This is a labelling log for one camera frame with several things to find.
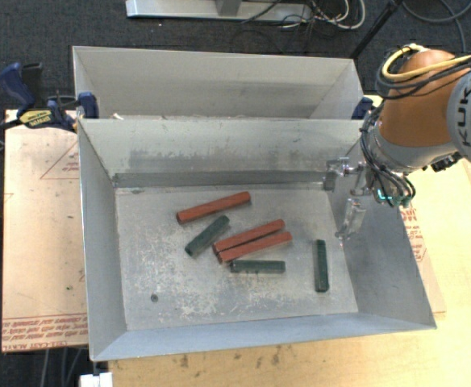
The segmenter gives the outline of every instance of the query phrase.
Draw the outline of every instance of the blue clamp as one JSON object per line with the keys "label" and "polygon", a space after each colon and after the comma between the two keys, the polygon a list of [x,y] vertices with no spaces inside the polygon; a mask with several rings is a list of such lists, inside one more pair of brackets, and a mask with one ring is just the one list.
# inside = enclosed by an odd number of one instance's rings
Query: blue clamp
{"label": "blue clamp", "polygon": [[[0,74],[0,85],[7,94],[20,102],[20,108],[17,109],[17,119],[20,124],[23,123],[31,129],[54,127],[65,131],[76,131],[76,119],[65,112],[65,108],[59,101],[50,99],[47,107],[33,107],[36,99],[23,81],[20,63],[10,64],[3,69]],[[97,119],[99,117],[96,97],[91,92],[78,94],[73,104],[78,106],[80,118]]]}

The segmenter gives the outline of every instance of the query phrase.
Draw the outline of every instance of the green block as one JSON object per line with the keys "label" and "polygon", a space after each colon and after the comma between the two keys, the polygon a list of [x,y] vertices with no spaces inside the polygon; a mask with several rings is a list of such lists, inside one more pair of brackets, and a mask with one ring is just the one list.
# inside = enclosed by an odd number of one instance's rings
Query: green block
{"label": "green block", "polygon": [[231,273],[276,273],[282,274],[286,271],[284,261],[267,260],[233,260],[230,263]]}
{"label": "green block", "polygon": [[222,233],[224,233],[228,223],[228,217],[226,215],[221,215],[185,246],[185,252],[190,256],[196,256],[203,249],[211,245]]}
{"label": "green block", "polygon": [[327,267],[327,249],[323,239],[316,240],[315,248],[315,289],[318,293],[329,290],[329,274]]}

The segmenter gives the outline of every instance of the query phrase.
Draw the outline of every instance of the bin floor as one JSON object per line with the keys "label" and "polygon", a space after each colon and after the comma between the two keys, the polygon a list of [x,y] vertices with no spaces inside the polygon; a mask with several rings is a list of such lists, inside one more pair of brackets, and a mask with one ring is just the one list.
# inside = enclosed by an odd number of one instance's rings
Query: bin floor
{"label": "bin floor", "polygon": [[[249,205],[180,225],[179,210],[247,190]],[[320,184],[204,186],[115,191],[124,314],[129,331],[357,312],[327,193]],[[284,260],[283,274],[231,273],[211,247],[184,250],[217,216],[221,238],[281,218],[293,241],[242,259]],[[330,289],[315,292],[315,240],[327,243]]]}

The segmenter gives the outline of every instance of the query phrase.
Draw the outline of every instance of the white metal base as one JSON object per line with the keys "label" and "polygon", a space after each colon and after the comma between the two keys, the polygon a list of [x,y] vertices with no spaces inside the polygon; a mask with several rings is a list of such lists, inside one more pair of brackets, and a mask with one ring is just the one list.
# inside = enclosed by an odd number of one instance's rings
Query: white metal base
{"label": "white metal base", "polygon": [[[215,0],[127,0],[128,18],[182,18],[245,20],[266,10],[269,2],[241,2],[237,15],[221,16]],[[296,23],[301,17],[309,18],[311,10],[303,4],[279,3],[259,21]]]}

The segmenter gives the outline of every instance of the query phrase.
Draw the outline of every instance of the red block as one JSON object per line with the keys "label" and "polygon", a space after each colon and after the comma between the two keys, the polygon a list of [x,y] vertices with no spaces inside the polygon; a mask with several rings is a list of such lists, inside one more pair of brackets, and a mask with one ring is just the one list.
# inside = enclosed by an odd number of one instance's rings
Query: red block
{"label": "red block", "polygon": [[249,192],[239,192],[229,197],[217,199],[212,202],[207,202],[187,210],[181,210],[177,213],[177,221],[179,223],[187,223],[195,219],[203,218],[208,215],[215,214],[221,210],[227,210],[234,206],[243,205],[250,202]]}
{"label": "red block", "polygon": [[222,262],[229,262],[240,258],[241,256],[245,256],[247,254],[251,254],[252,252],[260,251],[261,249],[275,247],[282,243],[288,243],[293,239],[293,236],[289,232],[281,232],[280,234],[269,235],[261,239],[257,239],[250,243],[245,243],[240,245],[239,247],[233,247],[227,249],[226,251],[221,251],[218,253],[218,261]]}
{"label": "red block", "polygon": [[240,234],[230,236],[226,239],[222,239],[212,245],[214,254],[218,252],[226,251],[229,248],[237,247],[243,243],[248,243],[259,238],[263,238],[269,234],[280,231],[286,224],[282,219],[277,219],[271,223],[266,223],[260,227],[253,228],[251,230],[241,232]]}

